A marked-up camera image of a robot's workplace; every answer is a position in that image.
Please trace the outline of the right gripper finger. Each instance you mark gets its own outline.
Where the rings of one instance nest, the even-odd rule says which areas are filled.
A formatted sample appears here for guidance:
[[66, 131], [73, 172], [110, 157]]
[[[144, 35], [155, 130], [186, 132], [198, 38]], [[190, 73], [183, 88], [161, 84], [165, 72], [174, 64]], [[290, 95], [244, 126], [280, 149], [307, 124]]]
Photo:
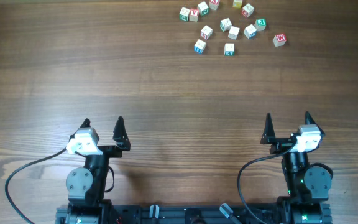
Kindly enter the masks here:
[[307, 125], [316, 125], [320, 131], [320, 135], [321, 137], [325, 137], [325, 132], [320, 128], [320, 126], [314, 121], [314, 119], [312, 118], [312, 116], [310, 115], [310, 113], [308, 111], [305, 112], [305, 124]]
[[265, 119], [265, 127], [260, 140], [261, 144], [274, 144], [276, 142], [275, 131], [273, 128], [272, 117], [270, 113], [267, 113]]

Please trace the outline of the plain number 2 block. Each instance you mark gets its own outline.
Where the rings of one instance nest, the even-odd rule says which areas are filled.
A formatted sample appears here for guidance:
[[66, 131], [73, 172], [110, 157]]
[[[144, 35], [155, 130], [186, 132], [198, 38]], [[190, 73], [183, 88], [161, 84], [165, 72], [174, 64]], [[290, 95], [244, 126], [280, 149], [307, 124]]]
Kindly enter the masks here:
[[228, 37], [230, 39], [236, 40], [239, 35], [239, 31], [240, 31], [240, 28], [231, 26], [231, 28], [229, 29]]

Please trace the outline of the blue H wooden block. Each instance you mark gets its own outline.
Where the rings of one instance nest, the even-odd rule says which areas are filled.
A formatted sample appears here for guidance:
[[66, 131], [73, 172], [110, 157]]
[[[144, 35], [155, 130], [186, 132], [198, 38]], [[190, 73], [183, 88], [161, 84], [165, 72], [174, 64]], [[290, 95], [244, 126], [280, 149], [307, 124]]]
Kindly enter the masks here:
[[194, 51], [199, 54], [202, 54], [205, 48], [206, 48], [206, 42], [198, 39], [194, 45]]

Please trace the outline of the red edged wooden block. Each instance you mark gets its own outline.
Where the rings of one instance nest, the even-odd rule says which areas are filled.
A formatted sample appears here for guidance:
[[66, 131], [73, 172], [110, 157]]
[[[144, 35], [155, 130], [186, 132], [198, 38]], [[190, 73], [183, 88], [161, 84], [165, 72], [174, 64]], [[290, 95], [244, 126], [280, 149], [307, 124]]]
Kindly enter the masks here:
[[205, 40], [208, 40], [213, 33], [213, 29], [210, 26], [205, 25], [200, 32], [200, 36]]

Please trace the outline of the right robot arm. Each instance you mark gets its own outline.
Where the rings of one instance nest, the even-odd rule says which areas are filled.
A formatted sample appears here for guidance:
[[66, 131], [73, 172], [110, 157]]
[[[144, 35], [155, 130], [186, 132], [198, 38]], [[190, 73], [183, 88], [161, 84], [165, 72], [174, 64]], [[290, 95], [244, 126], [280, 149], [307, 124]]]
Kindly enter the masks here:
[[324, 131], [309, 112], [305, 113], [305, 123], [287, 138], [276, 137], [271, 114], [266, 115], [260, 143], [270, 145], [271, 155], [282, 157], [282, 171], [288, 188], [288, 195], [277, 199], [280, 223], [333, 222], [330, 206], [325, 203], [329, 199], [333, 170], [308, 160], [308, 154], [319, 148], [324, 137]]

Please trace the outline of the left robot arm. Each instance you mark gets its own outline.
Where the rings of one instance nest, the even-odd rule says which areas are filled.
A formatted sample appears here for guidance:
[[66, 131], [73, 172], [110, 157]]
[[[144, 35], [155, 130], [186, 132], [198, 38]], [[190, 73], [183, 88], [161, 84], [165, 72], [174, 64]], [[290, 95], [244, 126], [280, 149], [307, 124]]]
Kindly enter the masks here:
[[120, 223], [121, 217], [114, 209], [110, 199], [104, 194], [112, 191], [106, 188], [111, 158], [121, 158], [124, 151], [129, 151], [131, 143], [126, 133], [123, 117], [118, 117], [112, 136], [115, 145], [98, 146], [99, 136], [85, 119], [77, 131], [70, 136], [67, 150], [85, 158], [83, 167], [73, 169], [67, 176], [67, 208], [59, 208], [56, 223]]

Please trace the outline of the red M wooden block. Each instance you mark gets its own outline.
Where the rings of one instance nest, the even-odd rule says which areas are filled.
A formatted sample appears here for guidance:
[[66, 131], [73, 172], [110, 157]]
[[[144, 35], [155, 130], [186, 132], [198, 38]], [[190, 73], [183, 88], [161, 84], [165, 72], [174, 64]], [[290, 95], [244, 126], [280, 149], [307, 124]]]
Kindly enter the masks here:
[[285, 45], [286, 41], [287, 41], [287, 37], [285, 34], [276, 34], [273, 38], [273, 44], [276, 47]]

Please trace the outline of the green A wooden block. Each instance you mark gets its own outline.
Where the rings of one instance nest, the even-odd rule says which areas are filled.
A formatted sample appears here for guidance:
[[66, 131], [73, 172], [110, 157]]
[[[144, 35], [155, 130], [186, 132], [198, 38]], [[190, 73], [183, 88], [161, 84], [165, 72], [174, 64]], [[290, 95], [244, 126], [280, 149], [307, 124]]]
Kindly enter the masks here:
[[233, 56], [235, 52], [235, 46], [233, 43], [226, 43], [224, 46], [224, 55]]

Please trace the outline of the blue edged wooden block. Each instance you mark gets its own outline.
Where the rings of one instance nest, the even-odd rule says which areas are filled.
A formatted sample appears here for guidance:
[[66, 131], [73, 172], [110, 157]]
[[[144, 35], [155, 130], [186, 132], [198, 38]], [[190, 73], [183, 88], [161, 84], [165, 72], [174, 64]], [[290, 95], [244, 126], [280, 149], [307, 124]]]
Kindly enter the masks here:
[[250, 24], [249, 26], [247, 26], [244, 29], [244, 35], [248, 38], [251, 39], [253, 38], [257, 33], [257, 29], [255, 28], [254, 25]]

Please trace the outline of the green F wooden block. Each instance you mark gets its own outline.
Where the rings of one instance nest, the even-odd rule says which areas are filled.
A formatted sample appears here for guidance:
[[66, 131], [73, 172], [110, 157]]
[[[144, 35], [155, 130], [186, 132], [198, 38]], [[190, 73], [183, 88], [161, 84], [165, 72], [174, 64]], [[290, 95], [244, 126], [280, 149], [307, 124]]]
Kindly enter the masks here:
[[267, 26], [266, 20], [264, 18], [257, 19], [255, 21], [254, 26], [257, 29], [257, 31], [263, 31], [263, 30], [265, 30], [265, 28]]

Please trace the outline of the green P wooden block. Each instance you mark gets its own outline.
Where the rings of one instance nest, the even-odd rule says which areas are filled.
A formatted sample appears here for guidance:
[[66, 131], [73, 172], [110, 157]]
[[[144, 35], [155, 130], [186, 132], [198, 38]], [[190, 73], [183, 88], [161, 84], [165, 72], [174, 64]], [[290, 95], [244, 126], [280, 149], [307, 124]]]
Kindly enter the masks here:
[[226, 31], [230, 30], [230, 28], [232, 27], [232, 22], [231, 22], [230, 18], [226, 18], [226, 19], [223, 19], [220, 21], [219, 26], [223, 32], [226, 32]]

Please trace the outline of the red O wooden block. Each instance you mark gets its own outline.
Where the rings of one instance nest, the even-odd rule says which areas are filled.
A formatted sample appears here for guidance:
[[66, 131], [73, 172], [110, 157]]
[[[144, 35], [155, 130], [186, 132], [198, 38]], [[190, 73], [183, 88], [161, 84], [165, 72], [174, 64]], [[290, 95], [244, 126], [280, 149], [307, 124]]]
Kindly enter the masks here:
[[242, 8], [242, 15], [246, 18], [250, 17], [254, 12], [254, 7], [251, 4], [246, 4], [243, 8]]

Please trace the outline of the green N wooden block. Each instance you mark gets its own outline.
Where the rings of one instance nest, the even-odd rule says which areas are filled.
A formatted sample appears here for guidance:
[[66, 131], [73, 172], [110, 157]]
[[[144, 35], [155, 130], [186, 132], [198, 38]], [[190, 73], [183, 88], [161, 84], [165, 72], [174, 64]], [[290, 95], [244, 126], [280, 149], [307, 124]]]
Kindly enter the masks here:
[[189, 15], [190, 15], [190, 9], [183, 7], [179, 13], [180, 20], [182, 21], [188, 21]]

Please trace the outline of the yellow wooden block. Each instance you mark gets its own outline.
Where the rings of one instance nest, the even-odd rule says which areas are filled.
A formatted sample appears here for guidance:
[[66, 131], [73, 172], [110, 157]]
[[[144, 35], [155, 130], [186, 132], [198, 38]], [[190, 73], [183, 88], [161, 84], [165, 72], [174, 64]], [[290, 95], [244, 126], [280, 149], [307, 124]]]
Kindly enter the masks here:
[[233, 8], [240, 9], [242, 7], [242, 0], [233, 0], [232, 6], [233, 6]]

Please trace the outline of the red A wooden block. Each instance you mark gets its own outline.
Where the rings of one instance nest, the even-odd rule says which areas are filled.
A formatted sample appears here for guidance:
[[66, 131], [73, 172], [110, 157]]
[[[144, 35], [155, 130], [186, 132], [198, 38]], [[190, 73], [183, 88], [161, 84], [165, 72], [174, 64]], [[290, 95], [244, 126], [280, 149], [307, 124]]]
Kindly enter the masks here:
[[197, 9], [190, 9], [189, 21], [197, 22], [199, 16], [199, 11]]

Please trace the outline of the red X wooden block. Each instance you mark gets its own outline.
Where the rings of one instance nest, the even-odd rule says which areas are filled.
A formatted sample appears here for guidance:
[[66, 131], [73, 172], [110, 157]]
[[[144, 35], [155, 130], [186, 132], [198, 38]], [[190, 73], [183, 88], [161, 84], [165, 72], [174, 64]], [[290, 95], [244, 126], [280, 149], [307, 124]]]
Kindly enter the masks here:
[[212, 10], [217, 10], [220, 4], [220, 0], [209, 0], [209, 8]]

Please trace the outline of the green letter block top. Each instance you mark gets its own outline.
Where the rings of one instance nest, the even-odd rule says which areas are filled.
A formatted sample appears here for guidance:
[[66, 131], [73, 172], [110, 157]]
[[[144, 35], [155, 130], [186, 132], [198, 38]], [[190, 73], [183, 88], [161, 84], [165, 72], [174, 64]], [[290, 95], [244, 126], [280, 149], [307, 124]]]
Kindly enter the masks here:
[[200, 16], [205, 16], [209, 13], [209, 6], [205, 1], [198, 4], [198, 12]]

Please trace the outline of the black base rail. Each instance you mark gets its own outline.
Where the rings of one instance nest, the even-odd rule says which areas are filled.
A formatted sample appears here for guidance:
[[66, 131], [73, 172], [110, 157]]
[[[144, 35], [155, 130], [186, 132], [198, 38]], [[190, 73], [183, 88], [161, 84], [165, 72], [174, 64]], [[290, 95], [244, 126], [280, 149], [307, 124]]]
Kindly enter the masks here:
[[[328, 204], [283, 205], [263, 203], [249, 205], [251, 211], [264, 223], [333, 222]], [[159, 206], [116, 205], [86, 210], [84, 208], [58, 208], [55, 223], [257, 223], [242, 206]]]

